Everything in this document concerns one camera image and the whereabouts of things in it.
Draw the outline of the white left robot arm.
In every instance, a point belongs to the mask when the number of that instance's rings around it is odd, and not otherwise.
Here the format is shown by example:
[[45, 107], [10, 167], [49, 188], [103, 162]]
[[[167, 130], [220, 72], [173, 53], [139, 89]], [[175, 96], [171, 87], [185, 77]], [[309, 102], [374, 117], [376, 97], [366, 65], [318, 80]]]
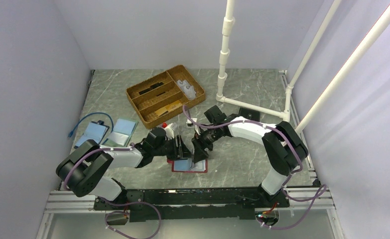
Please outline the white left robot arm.
[[170, 138], [165, 129], [155, 127], [141, 142], [127, 147], [108, 147], [92, 139], [83, 142], [56, 168], [63, 187], [77, 197], [95, 195], [106, 199], [114, 209], [127, 202], [127, 190], [114, 178], [105, 176], [110, 168], [143, 168], [155, 157], [165, 156], [170, 161], [192, 157], [192, 152], [179, 135]]

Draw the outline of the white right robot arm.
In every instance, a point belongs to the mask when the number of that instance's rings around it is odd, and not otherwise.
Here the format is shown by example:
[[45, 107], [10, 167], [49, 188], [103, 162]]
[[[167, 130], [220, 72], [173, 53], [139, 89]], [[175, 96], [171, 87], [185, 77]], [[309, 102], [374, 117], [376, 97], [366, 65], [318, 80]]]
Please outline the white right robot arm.
[[292, 174], [303, 169], [303, 160], [308, 149], [290, 123], [261, 123], [239, 114], [226, 115], [217, 106], [209, 108], [204, 115], [209, 125], [196, 123], [200, 132], [191, 142], [194, 146], [194, 161], [209, 157], [213, 144], [222, 137], [237, 137], [258, 143], [265, 148], [271, 169], [259, 185], [258, 200], [265, 207], [277, 201], [277, 194], [289, 181]]

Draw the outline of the red leather card holder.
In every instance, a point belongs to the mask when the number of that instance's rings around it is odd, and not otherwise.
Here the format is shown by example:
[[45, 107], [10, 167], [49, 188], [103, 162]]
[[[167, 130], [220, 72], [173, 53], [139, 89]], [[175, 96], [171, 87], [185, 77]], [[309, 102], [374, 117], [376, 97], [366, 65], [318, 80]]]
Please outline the red leather card holder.
[[202, 160], [194, 163], [192, 159], [184, 160], [167, 160], [171, 165], [172, 172], [178, 173], [207, 173], [208, 172], [208, 160]]

